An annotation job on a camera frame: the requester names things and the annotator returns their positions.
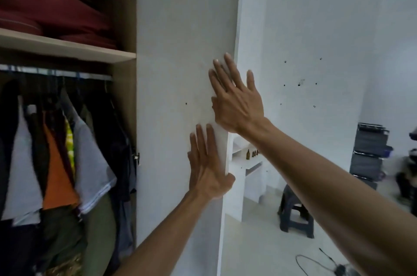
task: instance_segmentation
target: black stool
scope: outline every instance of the black stool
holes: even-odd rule
[[[288,232],[289,228],[295,228],[307,233],[307,237],[310,239],[314,238],[314,219],[309,214],[309,211],[304,205],[297,206],[301,204],[298,197],[291,190],[289,185],[285,186],[284,192],[282,194],[281,205],[279,206],[278,215],[280,219],[279,227],[281,231]],[[300,216],[307,220],[308,223],[299,223],[290,220],[291,210],[298,210]]]

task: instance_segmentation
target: clothes rail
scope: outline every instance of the clothes rail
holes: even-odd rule
[[[0,71],[28,73],[28,74],[37,74],[37,75],[47,75],[47,76],[58,76],[58,77],[96,79],[96,80],[102,80],[102,81],[112,81],[113,80],[112,76],[110,76],[110,75],[82,73],[82,72],[77,72],[77,71],[61,71],[61,70],[58,70],[58,69],[15,66],[15,65],[6,65],[6,64],[0,64]]]

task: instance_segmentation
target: white wardrobe door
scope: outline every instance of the white wardrobe door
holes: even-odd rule
[[[213,58],[233,55],[238,0],[137,0],[137,242],[188,190],[189,134],[214,124],[208,70]],[[227,132],[214,124],[220,158]],[[217,273],[222,200],[203,213],[173,275]]]

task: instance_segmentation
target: door hinge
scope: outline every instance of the door hinge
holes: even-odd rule
[[[136,161],[136,163],[138,164],[138,166],[141,165],[141,154],[133,154],[133,159]]]

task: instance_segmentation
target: black cable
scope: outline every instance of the black cable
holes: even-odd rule
[[[336,262],[330,257],[330,256],[328,256],[321,248],[319,248],[319,250],[320,250],[320,252],[322,252],[325,256],[327,256],[328,258],[329,258],[329,260],[331,260],[333,263],[334,263],[334,265],[337,267],[337,264],[336,264]]]
[[[319,262],[315,261],[314,259],[312,259],[312,258],[310,258],[310,257],[307,257],[307,256],[305,256],[305,255],[298,254],[298,255],[296,255],[296,256],[295,256],[295,262],[297,262],[298,267],[299,267],[299,268],[301,268],[301,270],[302,270],[302,271],[304,272],[304,274],[306,274],[307,276],[309,276],[309,274],[307,274],[307,273],[306,273],[306,271],[305,271],[305,270],[301,267],[300,263],[299,263],[299,262],[298,262],[298,260],[297,260],[297,258],[299,258],[299,257],[304,257],[304,258],[307,258],[307,259],[309,259],[310,261],[313,261],[314,263],[316,263],[316,264],[320,265],[322,268],[324,268],[324,269],[326,269],[326,270],[328,270],[328,271],[334,272],[332,269],[327,268],[327,267],[326,267],[326,266],[324,266],[324,265],[321,265],[321,263],[319,263]]]

